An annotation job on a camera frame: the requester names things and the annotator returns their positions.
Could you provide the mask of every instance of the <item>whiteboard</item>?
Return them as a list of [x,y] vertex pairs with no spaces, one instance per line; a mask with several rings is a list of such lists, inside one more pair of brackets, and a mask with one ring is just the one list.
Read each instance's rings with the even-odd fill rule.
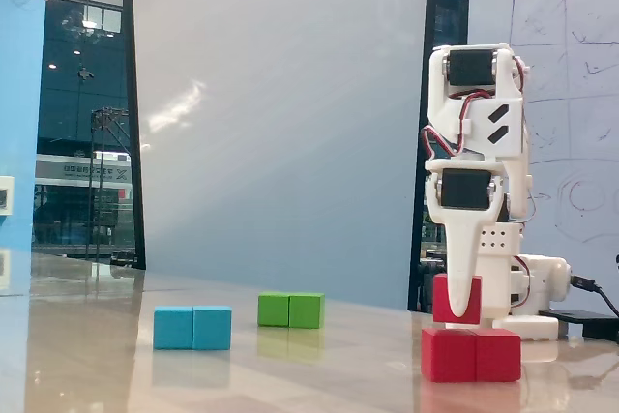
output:
[[149,272],[405,309],[426,0],[133,0]]
[[[563,256],[619,304],[619,1],[470,0],[469,43],[527,65],[537,214],[523,252]],[[573,289],[557,308],[609,312]]]

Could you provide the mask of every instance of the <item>blue wall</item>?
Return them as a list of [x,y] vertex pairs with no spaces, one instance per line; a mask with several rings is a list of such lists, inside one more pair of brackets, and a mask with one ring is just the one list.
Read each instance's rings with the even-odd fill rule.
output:
[[[44,16],[45,0],[0,0],[0,175],[15,177],[14,213],[0,220],[0,247],[22,251],[32,237]],[[12,274],[27,268],[29,276],[29,260],[19,261]]]

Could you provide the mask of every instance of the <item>wall plate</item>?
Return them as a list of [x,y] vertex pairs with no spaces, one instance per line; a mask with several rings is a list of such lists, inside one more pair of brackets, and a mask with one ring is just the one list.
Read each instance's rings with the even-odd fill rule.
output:
[[0,216],[13,214],[13,197],[15,195],[15,178],[0,176]]

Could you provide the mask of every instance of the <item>toy block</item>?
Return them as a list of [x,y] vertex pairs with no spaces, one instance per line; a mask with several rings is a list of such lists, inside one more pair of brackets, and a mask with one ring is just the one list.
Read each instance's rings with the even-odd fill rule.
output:
[[193,307],[193,350],[229,350],[230,307]]
[[291,294],[289,326],[319,329],[325,320],[325,294]]
[[475,343],[467,330],[422,330],[422,375],[432,382],[475,382]]
[[290,294],[261,292],[258,295],[258,326],[288,327]]
[[514,382],[520,379],[520,336],[506,329],[476,329],[478,382]]
[[191,350],[193,341],[192,307],[156,307],[153,324],[153,348]]
[[447,275],[436,275],[433,282],[432,314],[437,323],[480,324],[482,317],[482,278],[473,277],[468,307],[463,316],[457,317],[449,305]]

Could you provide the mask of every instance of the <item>white wall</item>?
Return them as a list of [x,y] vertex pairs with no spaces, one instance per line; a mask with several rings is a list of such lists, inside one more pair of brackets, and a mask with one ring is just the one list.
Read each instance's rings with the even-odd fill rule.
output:
[[426,0],[134,0],[150,271],[405,308]]

